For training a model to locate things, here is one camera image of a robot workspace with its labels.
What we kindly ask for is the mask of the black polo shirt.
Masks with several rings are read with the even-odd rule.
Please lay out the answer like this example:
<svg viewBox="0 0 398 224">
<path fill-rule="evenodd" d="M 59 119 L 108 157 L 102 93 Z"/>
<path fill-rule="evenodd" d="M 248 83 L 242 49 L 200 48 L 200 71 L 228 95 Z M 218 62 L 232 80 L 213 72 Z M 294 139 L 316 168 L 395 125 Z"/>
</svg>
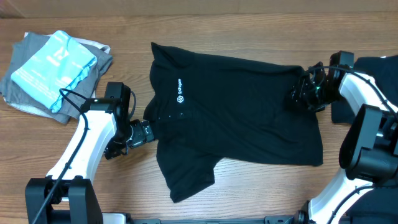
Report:
<svg viewBox="0 0 398 224">
<path fill-rule="evenodd" d="M 154 97 L 144 119 L 170 198 L 181 202 L 215 183 L 223 158 L 320 166 L 323 145 L 314 112 L 295 110 L 286 94 L 297 65 L 198 54 L 151 45 Z"/>
</svg>

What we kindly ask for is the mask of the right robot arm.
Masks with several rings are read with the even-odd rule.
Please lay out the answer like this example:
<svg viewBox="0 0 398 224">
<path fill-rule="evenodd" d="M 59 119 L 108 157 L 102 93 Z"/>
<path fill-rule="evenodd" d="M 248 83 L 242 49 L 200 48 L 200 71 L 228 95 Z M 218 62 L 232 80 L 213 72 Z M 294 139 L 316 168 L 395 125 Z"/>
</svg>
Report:
<svg viewBox="0 0 398 224">
<path fill-rule="evenodd" d="M 397 188 L 388 185 L 397 180 L 397 106 L 372 76 L 353 67 L 354 55 L 339 51 L 328 66 L 309 67 L 285 97 L 293 109 L 309 111 L 344 98 L 355 115 L 340 147 L 338 172 L 287 223 L 338 223 L 368 192 Z"/>
</svg>

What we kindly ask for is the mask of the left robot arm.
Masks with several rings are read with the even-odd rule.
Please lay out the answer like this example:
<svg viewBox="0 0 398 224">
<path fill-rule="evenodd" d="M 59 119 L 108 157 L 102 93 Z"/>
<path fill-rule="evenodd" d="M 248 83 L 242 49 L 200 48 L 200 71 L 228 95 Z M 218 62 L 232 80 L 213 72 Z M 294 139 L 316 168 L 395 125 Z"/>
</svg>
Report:
<svg viewBox="0 0 398 224">
<path fill-rule="evenodd" d="M 155 139 L 148 121 L 132 119 L 134 97 L 124 83 L 109 82 L 103 98 L 87 98 L 77 108 L 78 126 L 65 152 L 25 188 L 29 223 L 132 223 L 128 213 L 101 211 L 93 182 L 103 157 L 125 156 Z"/>
</svg>

